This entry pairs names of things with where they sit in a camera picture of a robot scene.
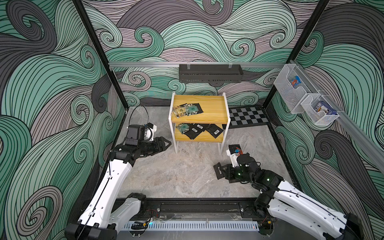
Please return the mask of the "yellow oolong tea bag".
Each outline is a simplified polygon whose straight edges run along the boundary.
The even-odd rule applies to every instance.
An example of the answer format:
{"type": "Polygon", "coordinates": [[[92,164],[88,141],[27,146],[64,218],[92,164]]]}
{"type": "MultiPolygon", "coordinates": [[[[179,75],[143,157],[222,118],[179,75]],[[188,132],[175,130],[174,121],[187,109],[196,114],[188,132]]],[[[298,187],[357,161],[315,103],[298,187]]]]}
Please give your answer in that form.
{"type": "Polygon", "coordinates": [[[172,108],[172,112],[176,118],[184,117],[187,115],[186,107],[184,105],[179,105],[172,108]]]}

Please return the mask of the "green jasmine tea bag top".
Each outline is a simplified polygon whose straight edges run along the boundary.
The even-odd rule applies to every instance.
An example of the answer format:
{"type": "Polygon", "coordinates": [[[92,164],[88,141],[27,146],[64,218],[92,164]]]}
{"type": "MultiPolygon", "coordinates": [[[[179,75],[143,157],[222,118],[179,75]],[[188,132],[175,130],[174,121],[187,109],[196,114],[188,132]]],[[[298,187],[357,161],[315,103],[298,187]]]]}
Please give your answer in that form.
{"type": "Polygon", "coordinates": [[[204,112],[199,103],[185,104],[185,109],[187,116],[198,115],[204,112]]]}

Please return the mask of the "green jasmine tea bag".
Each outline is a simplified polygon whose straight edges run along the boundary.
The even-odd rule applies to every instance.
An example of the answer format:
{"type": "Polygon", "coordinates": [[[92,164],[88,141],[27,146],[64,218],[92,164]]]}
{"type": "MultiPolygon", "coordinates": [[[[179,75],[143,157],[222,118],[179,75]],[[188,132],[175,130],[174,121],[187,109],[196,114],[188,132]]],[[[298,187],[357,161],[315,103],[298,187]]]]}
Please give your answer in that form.
{"type": "Polygon", "coordinates": [[[185,134],[190,130],[189,124],[185,124],[185,123],[176,125],[176,128],[180,131],[181,134],[185,134]]]}
{"type": "Polygon", "coordinates": [[[185,109],[187,116],[198,115],[204,112],[199,103],[185,104],[185,109]]]}

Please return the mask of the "black tea bag barcode top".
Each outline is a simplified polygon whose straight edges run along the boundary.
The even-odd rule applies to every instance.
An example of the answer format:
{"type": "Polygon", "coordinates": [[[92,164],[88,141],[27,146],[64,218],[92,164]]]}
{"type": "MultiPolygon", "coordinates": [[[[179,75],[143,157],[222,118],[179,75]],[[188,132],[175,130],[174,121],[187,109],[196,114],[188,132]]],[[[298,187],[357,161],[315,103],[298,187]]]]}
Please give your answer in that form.
{"type": "Polygon", "coordinates": [[[221,165],[221,163],[217,163],[213,166],[215,170],[215,174],[218,180],[227,179],[228,178],[228,165],[221,165]]]}

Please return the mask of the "red tea bag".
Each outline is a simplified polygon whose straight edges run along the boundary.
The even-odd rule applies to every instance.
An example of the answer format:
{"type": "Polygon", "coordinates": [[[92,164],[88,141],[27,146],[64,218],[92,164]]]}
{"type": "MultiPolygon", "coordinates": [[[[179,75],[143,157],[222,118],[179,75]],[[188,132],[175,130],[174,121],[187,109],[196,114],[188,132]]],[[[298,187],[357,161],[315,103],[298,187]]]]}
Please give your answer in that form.
{"type": "Polygon", "coordinates": [[[232,154],[242,154],[242,149],[240,145],[229,145],[230,155],[232,154]]]}

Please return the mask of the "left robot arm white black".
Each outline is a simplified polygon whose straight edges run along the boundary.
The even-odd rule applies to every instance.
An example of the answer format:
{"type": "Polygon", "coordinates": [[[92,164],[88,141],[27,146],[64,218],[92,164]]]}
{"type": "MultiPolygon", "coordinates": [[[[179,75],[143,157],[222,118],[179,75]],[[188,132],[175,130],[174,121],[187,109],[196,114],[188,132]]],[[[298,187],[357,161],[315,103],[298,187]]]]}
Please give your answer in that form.
{"type": "Polygon", "coordinates": [[[152,141],[134,141],[114,147],[109,155],[107,171],[91,202],[76,223],[68,224],[68,240],[115,240],[122,227],[138,214],[144,195],[127,197],[123,205],[113,210],[122,184],[139,158],[166,151],[172,145],[164,137],[152,141]]]}

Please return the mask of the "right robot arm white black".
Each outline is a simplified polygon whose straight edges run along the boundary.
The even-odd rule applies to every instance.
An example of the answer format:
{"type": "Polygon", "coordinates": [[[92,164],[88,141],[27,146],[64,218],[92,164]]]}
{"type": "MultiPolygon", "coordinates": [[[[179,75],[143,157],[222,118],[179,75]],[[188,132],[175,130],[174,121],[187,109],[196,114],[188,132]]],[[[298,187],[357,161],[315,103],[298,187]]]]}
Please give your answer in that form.
{"type": "Polygon", "coordinates": [[[280,175],[261,169],[259,163],[214,165],[216,177],[230,183],[251,184],[260,192],[253,212],[262,219],[283,220],[318,240],[362,240],[362,222],[310,198],[280,175]]]}

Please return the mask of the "green jasmine tea bag lower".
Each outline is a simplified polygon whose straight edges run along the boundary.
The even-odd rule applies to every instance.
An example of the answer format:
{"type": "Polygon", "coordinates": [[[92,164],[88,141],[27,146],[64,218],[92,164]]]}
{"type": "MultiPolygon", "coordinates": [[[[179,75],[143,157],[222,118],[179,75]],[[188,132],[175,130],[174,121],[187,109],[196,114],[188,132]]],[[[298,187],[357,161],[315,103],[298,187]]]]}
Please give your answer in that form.
{"type": "Polygon", "coordinates": [[[176,128],[180,131],[181,134],[185,134],[190,130],[189,124],[185,124],[185,123],[176,125],[176,128]]]}

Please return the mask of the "black tea bag lower right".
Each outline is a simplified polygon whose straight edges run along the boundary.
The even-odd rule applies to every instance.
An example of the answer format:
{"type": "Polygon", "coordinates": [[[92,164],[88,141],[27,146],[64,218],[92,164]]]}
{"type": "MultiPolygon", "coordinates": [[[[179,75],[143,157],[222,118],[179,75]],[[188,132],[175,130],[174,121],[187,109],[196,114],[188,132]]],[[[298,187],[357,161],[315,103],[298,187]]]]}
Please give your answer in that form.
{"type": "Polygon", "coordinates": [[[207,126],[206,131],[216,139],[224,130],[215,124],[210,124],[207,126]]]}

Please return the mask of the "black tea bag lower middle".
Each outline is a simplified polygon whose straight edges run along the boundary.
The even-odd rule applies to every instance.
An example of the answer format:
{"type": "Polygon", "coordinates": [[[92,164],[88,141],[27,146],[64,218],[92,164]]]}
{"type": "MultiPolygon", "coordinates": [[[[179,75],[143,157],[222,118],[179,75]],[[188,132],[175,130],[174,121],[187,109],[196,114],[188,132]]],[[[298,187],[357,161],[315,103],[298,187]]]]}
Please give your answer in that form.
{"type": "Polygon", "coordinates": [[[208,129],[208,127],[210,126],[210,124],[193,124],[193,126],[194,126],[196,129],[199,129],[201,132],[204,132],[205,130],[208,129]]]}

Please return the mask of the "checkerboard calibration mat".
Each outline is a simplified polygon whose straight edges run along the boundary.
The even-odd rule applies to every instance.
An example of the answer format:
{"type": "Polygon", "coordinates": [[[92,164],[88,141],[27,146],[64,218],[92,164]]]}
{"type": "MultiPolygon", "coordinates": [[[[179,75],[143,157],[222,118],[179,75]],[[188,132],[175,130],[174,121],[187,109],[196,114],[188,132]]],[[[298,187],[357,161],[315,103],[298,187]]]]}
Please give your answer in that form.
{"type": "Polygon", "coordinates": [[[229,108],[229,129],[256,127],[268,125],[269,120],[260,107],[233,107],[229,108]]]}

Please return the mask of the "blue red item in bin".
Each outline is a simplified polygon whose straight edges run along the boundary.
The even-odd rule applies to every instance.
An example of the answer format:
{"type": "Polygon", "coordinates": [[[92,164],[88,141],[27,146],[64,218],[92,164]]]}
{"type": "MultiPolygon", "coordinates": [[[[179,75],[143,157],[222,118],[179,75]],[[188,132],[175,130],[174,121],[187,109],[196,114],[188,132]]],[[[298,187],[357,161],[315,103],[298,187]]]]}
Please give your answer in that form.
{"type": "Polygon", "coordinates": [[[291,85],[294,89],[297,89],[298,87],[300,87],[302,84],[302,81],[301,81],[301,78],[299,76],[295,76],[292,80],[291,80],[291,85]]]}

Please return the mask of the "blue white packet in bin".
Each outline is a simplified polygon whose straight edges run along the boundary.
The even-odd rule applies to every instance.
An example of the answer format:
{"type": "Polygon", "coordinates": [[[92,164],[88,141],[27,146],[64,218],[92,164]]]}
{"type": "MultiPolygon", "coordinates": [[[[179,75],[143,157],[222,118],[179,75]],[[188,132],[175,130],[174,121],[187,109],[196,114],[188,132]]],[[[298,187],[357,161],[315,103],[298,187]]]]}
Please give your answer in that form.
{"type": "Polygon", "coordinates": [[[318,113],[324,112],[326,115],[337,115],[337,111],[325,101],[318,101],[315,104],[314,110],[318,113]]]}

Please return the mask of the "black wall tray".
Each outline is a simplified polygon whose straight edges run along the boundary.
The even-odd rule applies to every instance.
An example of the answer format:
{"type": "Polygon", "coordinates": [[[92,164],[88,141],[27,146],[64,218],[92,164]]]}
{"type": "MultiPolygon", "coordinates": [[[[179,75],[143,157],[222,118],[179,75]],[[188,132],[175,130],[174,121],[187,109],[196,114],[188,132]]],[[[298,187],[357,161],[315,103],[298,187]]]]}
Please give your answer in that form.
{"type": "Polygon", "coordinates": [[[208,83],[220,87],[225,83],[240,83],[244,72],[240,65],[233,64],[183,64],[179,65],[181,83],[208,83]]]}

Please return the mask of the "aluminium wall rail back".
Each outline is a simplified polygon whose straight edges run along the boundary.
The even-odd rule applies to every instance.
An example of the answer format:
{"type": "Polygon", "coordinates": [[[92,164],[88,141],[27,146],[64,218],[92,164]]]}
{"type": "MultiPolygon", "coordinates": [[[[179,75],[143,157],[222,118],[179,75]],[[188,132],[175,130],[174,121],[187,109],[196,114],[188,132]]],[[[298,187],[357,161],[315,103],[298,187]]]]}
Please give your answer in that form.
{"type": "Polygon", "coordinates": [[[109,62],[110,68],[178,68],[179,65],[241,65],[242,68],[283,68],[284,63],[254,62],[109,62]]]}

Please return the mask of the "aluminium wall rail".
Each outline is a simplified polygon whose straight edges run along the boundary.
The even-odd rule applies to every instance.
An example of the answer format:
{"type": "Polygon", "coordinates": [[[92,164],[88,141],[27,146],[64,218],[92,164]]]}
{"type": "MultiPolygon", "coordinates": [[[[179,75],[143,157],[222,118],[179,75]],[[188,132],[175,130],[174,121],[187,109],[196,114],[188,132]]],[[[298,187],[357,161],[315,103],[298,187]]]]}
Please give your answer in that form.
{"type": "Polygon", "coordinates": [[[356,123],[342,110],[333,98],[319,86],[315,80],[306,72],[306,70],[296,61],[290,60],[290,64],[295,64],[306,77],[306,83],[310,84],[309,89],[319,93],[334,109],[338,111],[338,123],[352,137],[360,149],[371,159],[373,164],[381,173],[384,173],[384,152],[361,130],[356,123]]]}
{"type": "Polygon", "coordinates": [[[242,68],[283,68],[284,63],[254,62],[109,62],[110,68],[178,68],[179,65],[241,65],[242,68]]]}

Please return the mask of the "clear wall bin upper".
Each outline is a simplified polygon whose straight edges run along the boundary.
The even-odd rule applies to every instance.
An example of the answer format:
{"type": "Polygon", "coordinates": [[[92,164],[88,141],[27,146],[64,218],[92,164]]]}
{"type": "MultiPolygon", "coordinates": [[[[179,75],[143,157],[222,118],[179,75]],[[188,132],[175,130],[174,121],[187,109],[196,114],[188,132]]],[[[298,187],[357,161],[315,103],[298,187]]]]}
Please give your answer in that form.
{"type": "Polygon", "coordinates": [[[286,64],[278,74],[274,86],[284,100],[291,114],[302,114],[304,112],[301,102],[310,93],[309,88],[305,84],[307,78],[296,64],[286,64]],[[291,85],[291,80],[299,76],[302,84],[297,89],[291,85]]]}

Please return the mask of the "clear wall bin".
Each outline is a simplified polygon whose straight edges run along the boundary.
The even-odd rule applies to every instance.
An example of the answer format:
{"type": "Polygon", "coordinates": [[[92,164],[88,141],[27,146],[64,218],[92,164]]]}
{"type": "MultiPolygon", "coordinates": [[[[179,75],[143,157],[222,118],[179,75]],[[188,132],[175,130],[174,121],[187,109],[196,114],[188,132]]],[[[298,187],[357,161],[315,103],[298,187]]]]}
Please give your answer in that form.
{"type": "Polygon", "coordinates": [[[317,126],[328,126],[339,118],[338,112],[320,94],[307,94],[301,106],[317,126]]]}
{"type": "Polygon", "coordinates": [[[278,74],[274,86],[284,100],[291,114],[302,114],[304,112],[301,102],[310,93],[309,88],[305,84],[307,78],[296,64],[286,64],[278,74]],[[299,76],[302,84],[297,89],[291,85],[291,80],[299,76]]]}

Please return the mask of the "clear wall bin lower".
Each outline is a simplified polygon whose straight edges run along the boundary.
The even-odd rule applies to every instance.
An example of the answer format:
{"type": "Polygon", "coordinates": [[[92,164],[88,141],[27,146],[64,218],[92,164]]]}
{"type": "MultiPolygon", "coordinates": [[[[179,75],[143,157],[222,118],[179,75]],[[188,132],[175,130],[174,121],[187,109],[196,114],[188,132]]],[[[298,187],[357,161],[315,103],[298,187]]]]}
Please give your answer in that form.
{"type": "Polygon", "coordinates": [[[338,112],[320,94],[307,94],[301,106],[317,126],[328,126],[339,118],[338,112]]]}

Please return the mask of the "aluminium wall rail right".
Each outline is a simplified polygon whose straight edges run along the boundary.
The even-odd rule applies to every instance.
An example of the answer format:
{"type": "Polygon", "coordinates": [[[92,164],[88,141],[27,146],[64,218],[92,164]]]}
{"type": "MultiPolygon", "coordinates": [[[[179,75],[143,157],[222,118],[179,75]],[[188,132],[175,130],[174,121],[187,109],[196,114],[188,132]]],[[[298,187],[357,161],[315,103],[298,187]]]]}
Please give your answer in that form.
{"type": "Polygon", "coordinates": [[[384,152],[361,130],[356,123],[342,110],[333,98],[319,86],[315,80],[306,72],[306,70],[296,61],[290,60],[290,64],[295,64],[306,77],[306,83],[310,84],[309,89],[319,93],[334,109],[338,111],[338,123],[352,137],[360,149],[371,159],[373,164],[381,173],[384,173],[384,152]]]}

